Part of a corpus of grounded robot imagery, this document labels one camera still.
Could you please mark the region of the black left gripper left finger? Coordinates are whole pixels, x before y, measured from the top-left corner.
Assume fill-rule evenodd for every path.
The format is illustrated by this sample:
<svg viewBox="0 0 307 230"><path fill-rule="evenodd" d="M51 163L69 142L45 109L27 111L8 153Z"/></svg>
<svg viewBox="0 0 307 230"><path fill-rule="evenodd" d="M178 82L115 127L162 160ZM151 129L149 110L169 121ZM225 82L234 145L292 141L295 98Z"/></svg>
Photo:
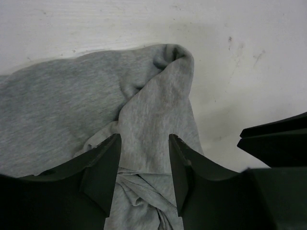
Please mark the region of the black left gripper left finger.
<svg viewBox="0 0 307 230"><path fill-rule="evenodd" d="M3 230L101 230L110 215L121 152L114 134L41 174L0 177Z"/></svg>

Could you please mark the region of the grey tank top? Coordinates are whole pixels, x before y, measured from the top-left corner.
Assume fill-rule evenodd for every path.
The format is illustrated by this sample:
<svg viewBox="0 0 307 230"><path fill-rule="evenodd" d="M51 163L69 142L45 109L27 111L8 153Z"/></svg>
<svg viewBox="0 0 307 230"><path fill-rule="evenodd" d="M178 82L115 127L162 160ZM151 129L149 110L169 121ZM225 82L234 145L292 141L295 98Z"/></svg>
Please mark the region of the grey tank top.
<svg viewBox="0 0 307 230"><path fill-rule="evenodd" d="M168 137L201 152L189 93L192 54L179 45L94 52L0 78L0 172L22 177L122 138L107 230L181 230Z"/></svg>

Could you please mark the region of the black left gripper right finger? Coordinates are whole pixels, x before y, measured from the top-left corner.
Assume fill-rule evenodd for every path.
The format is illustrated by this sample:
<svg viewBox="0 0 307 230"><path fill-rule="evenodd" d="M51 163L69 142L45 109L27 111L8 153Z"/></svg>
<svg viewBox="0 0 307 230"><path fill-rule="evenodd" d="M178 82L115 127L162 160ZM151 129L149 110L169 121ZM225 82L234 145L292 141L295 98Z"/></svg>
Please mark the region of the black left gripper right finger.
<svg viewBox="0 0 307 230"><path fill-rule="evenodd" d="M274 230L250 174L237 173L169 135L178 215L186 230Z"/></svg>

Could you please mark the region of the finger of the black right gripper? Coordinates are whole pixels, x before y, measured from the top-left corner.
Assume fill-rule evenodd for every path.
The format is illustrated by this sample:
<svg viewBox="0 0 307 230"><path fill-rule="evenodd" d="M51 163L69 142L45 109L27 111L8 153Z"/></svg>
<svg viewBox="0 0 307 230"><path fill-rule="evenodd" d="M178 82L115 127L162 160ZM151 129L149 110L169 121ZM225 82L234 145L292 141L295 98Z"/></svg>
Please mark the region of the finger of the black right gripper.
<svg viewBox="0 0 307 230"><path fill-rule="evenodd" d="M237 146L269 167L306 167L307 130L241 138Z"/></svg>
<svg viewBox="0 0 307 230"><path fill-rule="evenodd" d="M245 128L240 134L241 138L249 138L272 133L304 129L307 127L307 113L296 115L272 123Z"/></svg>

